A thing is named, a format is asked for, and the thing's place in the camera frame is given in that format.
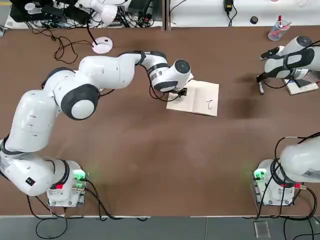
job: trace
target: robotic arm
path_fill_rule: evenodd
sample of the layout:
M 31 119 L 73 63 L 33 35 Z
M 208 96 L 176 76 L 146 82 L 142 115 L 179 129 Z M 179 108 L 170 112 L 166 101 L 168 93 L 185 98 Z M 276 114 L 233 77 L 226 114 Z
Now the robotic arm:
M 266 159 L 253 172 L 257 202 L 264 205 L 290 206 L 300 183 L 320 183 L 320 137 L 287 146 L 278 161 Z
M 257 82 L 267 78 L 303 79 L 310 70 L 319 71 L 320 48 L 311 44 L 310 38 L 297 36 L 284 47 L 264 52 L 260 59 L 267 61 L 264 72 L 256 78 Z
M 84 172 L 74 161 L 42 158 L 34 154 L 49 142 L 58 114 L 73 120 L 89 118 L 97 108 L 99 89 L 122 89 L 134 78 L 135 66 L 143 66 L 152 87 L 161 92 L 182 90 L 191 74 L 182 59 L 169 67 L 161 52 L 125 52 L 118 57 L 85 57 L 78 71 L 60 67 L 52 71 L 42 90 L 26 92 L 14 114 L 10 133 L 0 141 L 0 173 L 23 193 L 47 192 L 51 206 L 75 207 L 84 186 Z

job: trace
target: gray floor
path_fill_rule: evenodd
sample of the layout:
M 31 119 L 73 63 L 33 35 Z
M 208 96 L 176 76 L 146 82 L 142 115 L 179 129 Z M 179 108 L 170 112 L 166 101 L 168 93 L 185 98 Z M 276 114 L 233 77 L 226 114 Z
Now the gray floor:
M 9 6 L 0 6 L 0 25 L 5 25 L 10 13 Z
M 271 239 L 284 240 L 283 219 L 267 219 Z M 1 240 L 36 240 L 35 218 L 0 218 Z M 67 232 L 59 240 L 255 240 L 253 220 L 241 217 L 206 218 L 153 217 L 145 222 L 136 219 L 110 220 L 101 222 L 92 218 L 68 221 Z M 64 229 L 64 220 L 49 220 L 41 223 L 39 234 L 54 237 Z M 312 220 L 314 232 L 320 232 L 320 225 Z M 310 234 L 307 221 L 289 221 L 286 225 L 287 239 L 299 234 Z M 311 240 L 311 236 L 297 240 Z

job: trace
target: desk lamp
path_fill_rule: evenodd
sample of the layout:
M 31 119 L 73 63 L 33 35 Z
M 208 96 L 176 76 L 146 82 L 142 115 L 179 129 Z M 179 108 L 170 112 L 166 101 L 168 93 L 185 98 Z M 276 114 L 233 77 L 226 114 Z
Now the desk lamp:
M 91 0 L 90 7 L 99 13 L 101 20 L 107 26 L 115 19 L 118 7 L 116 5 L 103 4 L 99 0 Z M 88 33 L 93 40 L 92 50 L 97 54 L 106 54 L 113 48 L 113 42 L 109 37 L 101 36 L 95 39 L 89 30 L 89 24 L 86 25 Z

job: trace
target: brown table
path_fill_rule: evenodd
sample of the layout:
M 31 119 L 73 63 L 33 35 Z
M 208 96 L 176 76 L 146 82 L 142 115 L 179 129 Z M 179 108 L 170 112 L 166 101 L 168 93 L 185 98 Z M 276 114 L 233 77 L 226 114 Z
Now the brown table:
M 94 115 L 73 121 L 61 114 L 49 145 L 39 154 L 74 160 L 90 172 L 90 179 L 114 215 L 132 216 L 240 216 L 255 215 L 251 171 L 272 158 L 278 139 L 319 131 L 320 91 L 289 96 L 285 88 L 266 88 L 261 96 L 255 77 L 263 71 L 259 55 L 285 45 L 297 35 L 320 38 L 319 27 L 292 27 L 279 42 L 267 39 L 269 27 L 97 29 L 94 36 L 111 37 L 109 56 L 124 51 L 157 50 L 169 63 L 187 60 L 196 80 L 220 84 L 218 116 L 208 117 L 166 110 L 166 103 L 149 96 L 142 67 L 129 87 L 99 101 Z M 90 40 L 85 29 L 57 30 L 72 41 Z M 0 135 L 10 130 L 21 95 L 39 89 L 56 67 L 58 43 L 28 30 L 13 30 L 0 38 Z M 74 47 L 80 60 L 93 55 L 89 45 Z M 74 56 L 67 49 L 65 60 Z M 279 147 L 280 150 L 288 140 Z M 320 185 L 308 184 L 319 196 Z M 0 179 L 0 215 L 30 215 L 24 194 Z M 306 215 L 308 193 L 285 215 Z M 32 201 L 37 214 L 48 212 Z M 264 207 L 277 214 L 278 207 Z M 97 215 L 95 199 L 70 214 Z

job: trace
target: open book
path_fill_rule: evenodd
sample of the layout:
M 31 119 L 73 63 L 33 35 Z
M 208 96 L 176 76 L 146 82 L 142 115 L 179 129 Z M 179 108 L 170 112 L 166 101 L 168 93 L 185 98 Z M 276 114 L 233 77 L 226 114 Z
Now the open book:
M 303 87 L 299 87 L 294 80 L 283 79 L 283 82 L 286 85 L 286 89 L 288 90 L 290 95 L 302 94 L 310 91 L 317 90 L 319 87 L 316 83 L 308 84 Z
M 167 109 L 184 111 L 194 114 L 217 116 L 219 84 L 206 81 L 189 81 L 186 96 L 178 97 L 174 101 L 169 101 Z M 168 100 L 176 98 L 177 95 L 169 93 Z

